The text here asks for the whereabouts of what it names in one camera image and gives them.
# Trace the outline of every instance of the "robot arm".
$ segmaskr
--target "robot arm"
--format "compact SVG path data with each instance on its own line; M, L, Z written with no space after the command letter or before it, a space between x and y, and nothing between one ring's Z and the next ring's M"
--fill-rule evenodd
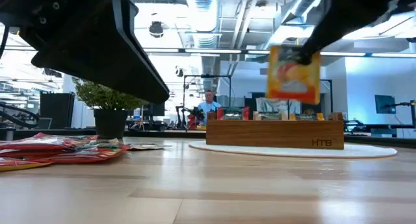
M135 38L137 13L130 0L0 0L5 29L38 50L33 65L161 103L169 91Z
M309 64L311 56L382 16L392 0L331 0L331 7L300 50L298 61ZM408 3L416 0L400 0Z

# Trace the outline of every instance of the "green plant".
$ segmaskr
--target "green plant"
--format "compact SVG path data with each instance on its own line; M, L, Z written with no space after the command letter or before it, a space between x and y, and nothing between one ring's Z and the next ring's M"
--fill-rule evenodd
M147 104L132 95L122 93L101 84L72 77L75 84L77 98L83 101L90 108L98 107L103 110L134 110Z

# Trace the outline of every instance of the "orange snack bag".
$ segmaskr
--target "orange snack bag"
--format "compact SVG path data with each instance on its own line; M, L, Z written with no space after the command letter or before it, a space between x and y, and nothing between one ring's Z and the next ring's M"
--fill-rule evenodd
M266 97L319 104L320 54L314 54L312 63L304 66L291 58L297 50L298 47L271 47Z
M37 163L37 162L28 162L16 158L0 158L0 171L12 171L17 169L30 169L40 166L47 166L51 162L47 163Z

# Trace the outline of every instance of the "red snack bag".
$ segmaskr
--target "red snack bag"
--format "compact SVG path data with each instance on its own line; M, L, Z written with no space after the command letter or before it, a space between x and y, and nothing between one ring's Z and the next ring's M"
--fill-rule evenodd
M40 166L49 165L48 163L37 163L37 162L28 162L24 160L19 160L15 158L0 158L0 171L11 171L17 169L29 169Z
M78 147L74 153L62 153L47 158L29 158L29 160L32 162L55 162L58 164L101 162L117 157L127 149L129 149L129 145L94 142Z
M7 158L25 158L25 157L47 157L67 153L65 150L0 150L0 157Z
M96 136L52 136L39 133L33 137L0 143L0 149L62 150L84 145Z

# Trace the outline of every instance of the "wooden display stand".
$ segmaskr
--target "wooden display stand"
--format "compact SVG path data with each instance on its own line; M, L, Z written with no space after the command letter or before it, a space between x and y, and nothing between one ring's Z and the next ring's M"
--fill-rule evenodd
M343 122L209 120L207 144L344 149Z

